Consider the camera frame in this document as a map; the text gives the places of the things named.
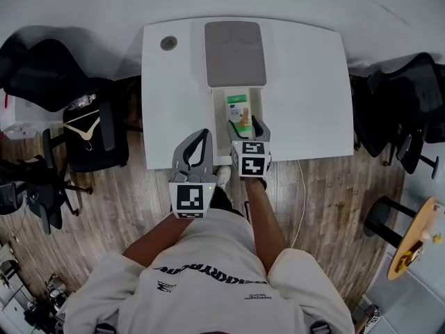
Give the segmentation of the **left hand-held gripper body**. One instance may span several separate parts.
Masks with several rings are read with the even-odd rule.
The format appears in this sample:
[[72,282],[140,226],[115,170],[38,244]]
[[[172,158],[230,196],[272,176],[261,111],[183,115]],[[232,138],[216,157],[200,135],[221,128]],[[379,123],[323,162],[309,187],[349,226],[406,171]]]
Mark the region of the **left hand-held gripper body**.
[[213,166],[172,167],[169,181],[173,214],[179,219],[205,218],[215,192]]

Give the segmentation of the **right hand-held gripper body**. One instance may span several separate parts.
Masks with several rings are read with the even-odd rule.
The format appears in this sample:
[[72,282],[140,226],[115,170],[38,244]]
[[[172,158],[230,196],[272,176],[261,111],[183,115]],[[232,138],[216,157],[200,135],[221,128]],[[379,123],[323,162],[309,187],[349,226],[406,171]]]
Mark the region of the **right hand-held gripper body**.
[[263,178],[271,162],[270,143],[253,140],[232,141],[231,157],[241,178]]

